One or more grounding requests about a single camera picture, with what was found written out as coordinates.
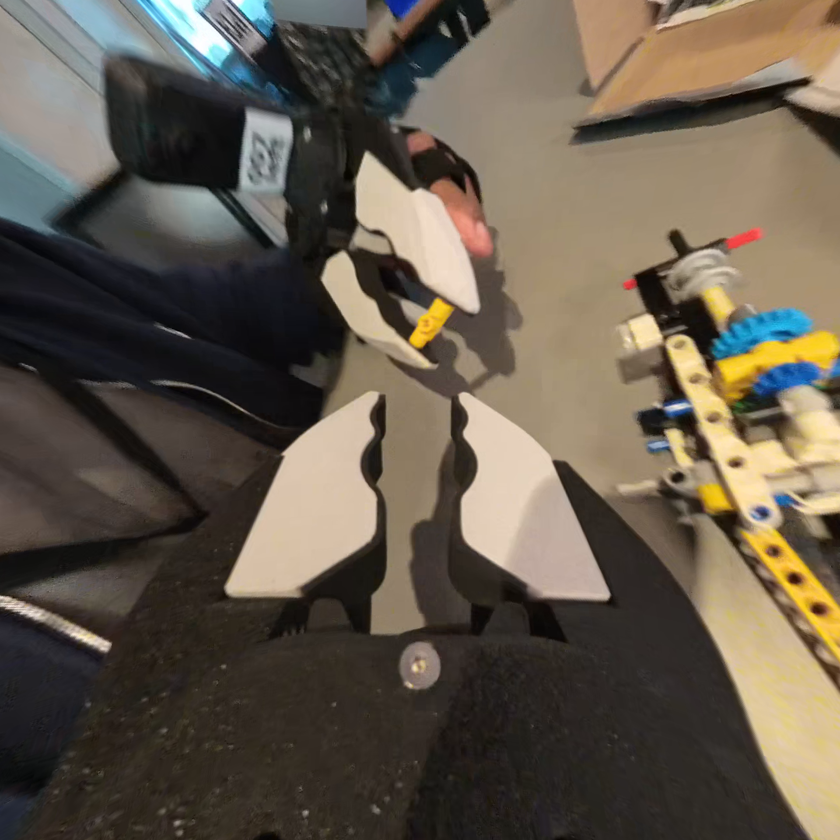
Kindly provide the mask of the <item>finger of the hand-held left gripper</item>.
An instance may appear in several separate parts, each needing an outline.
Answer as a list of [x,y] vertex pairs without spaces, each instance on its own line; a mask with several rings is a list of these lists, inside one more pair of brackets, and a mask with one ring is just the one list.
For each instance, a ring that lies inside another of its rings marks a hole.
[[364,153],[355,177],[355,215],[361,226],[389,239],[425,288],[462,312],[480,311],[471,258],[435,194],[408,187],[373,153]]
[[396,294],[385,288],[378,255],[340,251],[326,261],[321,283],[358,339],[396,363],[416,370],[436,369],[431,351],[410,343],[414,325]]

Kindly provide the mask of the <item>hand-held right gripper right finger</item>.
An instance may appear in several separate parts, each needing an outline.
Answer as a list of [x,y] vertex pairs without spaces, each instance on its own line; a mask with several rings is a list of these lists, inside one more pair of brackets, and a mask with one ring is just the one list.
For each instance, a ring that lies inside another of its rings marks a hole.
[[470,603],[607,603],[611,592],[549,452],[471,394],[451,403],[451,581]]

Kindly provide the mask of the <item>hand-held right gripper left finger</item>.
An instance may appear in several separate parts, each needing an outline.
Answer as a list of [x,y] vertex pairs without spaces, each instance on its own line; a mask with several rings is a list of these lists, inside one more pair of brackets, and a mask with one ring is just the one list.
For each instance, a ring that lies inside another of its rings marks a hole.
[[234,562],[230,599],[289,599],[382,536],[385,396],[367,392],[326,416],[283,454]]

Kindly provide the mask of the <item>yellow lego connector piece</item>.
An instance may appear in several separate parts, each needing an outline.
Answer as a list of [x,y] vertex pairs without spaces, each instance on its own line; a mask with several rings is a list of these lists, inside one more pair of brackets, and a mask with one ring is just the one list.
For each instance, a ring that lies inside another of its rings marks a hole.
[[408,342],[417,350],[425,348],[443,331],[454,312],[454,306],[442,298],[436,298],[429,308],[421,313]]

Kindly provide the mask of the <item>lego model assembly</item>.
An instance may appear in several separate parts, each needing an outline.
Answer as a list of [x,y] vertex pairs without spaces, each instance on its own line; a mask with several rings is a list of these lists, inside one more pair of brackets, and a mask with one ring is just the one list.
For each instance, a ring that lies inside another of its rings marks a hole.
[[838,337],[800,309],[732,299],[732,252],[762,236],[695,246],[672,229],[674,254],[624,283],[643,310],[618,325],[616,364],[627,384],[656,380],[635,419],[667,459],[616,492],[715,523],[838,685]]

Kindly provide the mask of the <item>cardboard box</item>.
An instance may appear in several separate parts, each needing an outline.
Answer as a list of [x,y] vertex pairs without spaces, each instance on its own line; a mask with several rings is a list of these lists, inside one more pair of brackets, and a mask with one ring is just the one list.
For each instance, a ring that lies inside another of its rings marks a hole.
[[593,90],[577,130],[798,88],[838,58],[838,2],[574,1]]

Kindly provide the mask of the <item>person's left forearm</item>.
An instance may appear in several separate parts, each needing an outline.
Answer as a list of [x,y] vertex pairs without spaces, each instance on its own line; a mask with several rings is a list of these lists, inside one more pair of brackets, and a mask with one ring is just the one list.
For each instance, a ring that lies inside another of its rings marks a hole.
[[152,269],[2,219],[2,360],[90,382],[192,387],[279,426],[320,413],[292,370],[342,337],[286,249]]

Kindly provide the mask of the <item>person's left hand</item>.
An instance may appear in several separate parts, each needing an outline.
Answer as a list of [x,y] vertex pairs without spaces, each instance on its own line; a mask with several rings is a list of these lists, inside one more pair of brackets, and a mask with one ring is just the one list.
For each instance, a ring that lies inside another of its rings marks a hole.
[[478,259],[493,256],[480,182],[471,164],[432,134],[402,133],[416,178],[443,202],[468,252]]

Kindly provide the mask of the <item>person's torso in jacket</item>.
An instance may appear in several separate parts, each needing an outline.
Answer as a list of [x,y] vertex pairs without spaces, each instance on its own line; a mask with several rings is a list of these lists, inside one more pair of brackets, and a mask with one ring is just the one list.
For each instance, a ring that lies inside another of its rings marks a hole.
[[[152,389],[2,359],[2,597],[68,568],[192,529],[319,419],[293,370],[280,417],[178,380]],[[104,659],[48,607],[2,602],[2,838],[59,761]]]

